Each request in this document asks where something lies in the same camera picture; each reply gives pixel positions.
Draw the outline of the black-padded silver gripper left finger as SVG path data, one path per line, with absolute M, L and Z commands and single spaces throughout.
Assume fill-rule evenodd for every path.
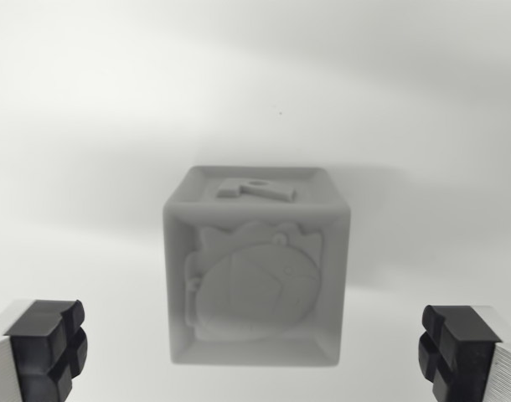
M 65 401 L 87 359 L 81 301 L 17 299 L 0 313 L 0 401 Z

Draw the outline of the black-padded silver gripper right finger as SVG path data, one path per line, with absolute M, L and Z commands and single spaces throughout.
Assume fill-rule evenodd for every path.
M 511 326 L 490 306 L 433 306 L 422 313 L 423 377 L 438 401 L 511 401 Z

